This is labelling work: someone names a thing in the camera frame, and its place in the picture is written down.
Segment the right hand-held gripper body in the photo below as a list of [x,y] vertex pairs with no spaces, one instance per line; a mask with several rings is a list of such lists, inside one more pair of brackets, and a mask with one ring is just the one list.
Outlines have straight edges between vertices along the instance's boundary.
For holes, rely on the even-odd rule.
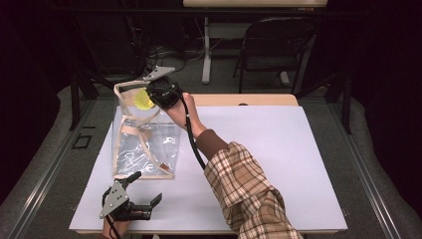
[[168,75],[175,71],[172,67],[156,67],[143,79],[148,82],[146,92],[161,109],[172,108],[182,97],[182,90]]

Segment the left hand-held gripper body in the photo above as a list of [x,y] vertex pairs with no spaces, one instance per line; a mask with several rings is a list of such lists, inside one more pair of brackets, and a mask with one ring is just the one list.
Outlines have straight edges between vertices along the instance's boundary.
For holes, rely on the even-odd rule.
[[126,192],[128,185],[127,180],[116,180],[112,187],[105,191],[100,219],[105,219],[107,216],[115,221],[150,219],[152,206],[136,205],[131,202]]

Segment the yellow shuttlecock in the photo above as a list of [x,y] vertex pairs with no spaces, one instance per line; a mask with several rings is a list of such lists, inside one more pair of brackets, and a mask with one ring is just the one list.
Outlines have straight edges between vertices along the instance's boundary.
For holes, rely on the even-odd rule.
[[155,103],[150,99],[146,88],[141,88],[133,98],[134,105],[143,111],[152,109],[155,107]]

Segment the clear bag with beige trim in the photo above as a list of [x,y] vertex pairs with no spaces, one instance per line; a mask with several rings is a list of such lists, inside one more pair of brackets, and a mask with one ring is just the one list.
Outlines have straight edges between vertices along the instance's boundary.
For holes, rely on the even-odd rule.
[[145,81],[116,84],[118,99],[112,123],[112,171],[123,179],[141,172],[141,179],[171,179],[175,175],[180,128],[157,105],[143,111],[133,102]]

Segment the person's left hand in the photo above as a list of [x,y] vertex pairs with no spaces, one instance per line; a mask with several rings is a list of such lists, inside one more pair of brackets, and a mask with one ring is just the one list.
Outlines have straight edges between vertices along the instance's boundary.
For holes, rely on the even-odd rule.
[[114,221],[111,218],[106,218],[99,239],[122,239],[129,224],[129,221]]

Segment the person's right hand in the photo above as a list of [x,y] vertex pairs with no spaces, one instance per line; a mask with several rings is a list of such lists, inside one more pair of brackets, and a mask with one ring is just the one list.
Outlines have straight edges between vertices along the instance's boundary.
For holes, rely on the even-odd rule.
[[165,110],[165,112],[183,129],[187,129],[186,116],[189,116],[191,131],[194,138],[197,138],[207,129],[199,118],[194,97],[189,93],[184,93],[183,101],[179,100],[172,108]]

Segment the white-legged desk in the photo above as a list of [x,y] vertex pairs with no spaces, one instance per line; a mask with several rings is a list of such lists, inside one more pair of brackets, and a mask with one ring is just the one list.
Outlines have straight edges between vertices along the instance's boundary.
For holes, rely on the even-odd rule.
[[[222,10],[223,8],[232,8],[234,10],[279,10],[283,8],[310,9],[324,8],[327,0],[183,0],[183,6],[199,10]],[[249,23],[216,23],[204,18],[204,64],[202,83],[210,83],[211,75],[211,39],[241,39]]]

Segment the black metal stand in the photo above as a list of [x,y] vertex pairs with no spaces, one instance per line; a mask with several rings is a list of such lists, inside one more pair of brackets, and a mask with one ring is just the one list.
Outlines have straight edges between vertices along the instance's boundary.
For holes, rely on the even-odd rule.
[[94,74],[90,71],[74,73],[70,87],[72,103],[72,124],[70,130],[74,130],[81,119],[80,93],[83,93],[88,100],[95,100],[99,93],[95,87]]
[[329,104],[334,104],[342,97],[341,102],[341,115],[340,121],[344,130],[351,134],[350,130],[350,105],[351,105],[351,87],[352,79],[351,74],[347,72],[337,72],[329,75],[328,77],[314,83],[310,87],[298,90],[294,93],[297,99],[305,97],[310,93],[316,91],[322,86],[328,85],[328,90],[324,95],[324,100]]

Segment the black folding chair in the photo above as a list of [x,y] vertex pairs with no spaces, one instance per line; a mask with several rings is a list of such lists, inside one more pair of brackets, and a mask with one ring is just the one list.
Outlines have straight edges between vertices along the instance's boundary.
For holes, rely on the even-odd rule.
[[240,71],[238,92],[244,89],[244,73],[294,72],[291,93],[295,92],[308,42],[317,34],[318,24],[311,18],[268,17],[246,30],[233,73]]

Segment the aluminium floor rail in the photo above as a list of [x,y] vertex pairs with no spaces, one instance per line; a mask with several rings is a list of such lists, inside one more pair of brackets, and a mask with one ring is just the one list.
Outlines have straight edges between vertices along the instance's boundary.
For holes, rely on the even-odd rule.
[[365,191],[366,197],[372,207],[372,210],[377,218],[377,221],[385,235],[386,239],[402,239],[395,222],[392,219],[384,199],[382,198],[377,186],[374,183],[372,176],[368,170],[365,160],[356,145],[351,133],[348,133],[342,124],[341,111],[336,104],[328,104],[328,108],[334,117],[341,136],[346,142],[348,149],[352,154],[352,163],[355,171]]
[[88,101],[69,129],[61,108],[18,184],[0,206],[0,239],[89,239],[70,228],[103,143],[108,123],[99,101]]

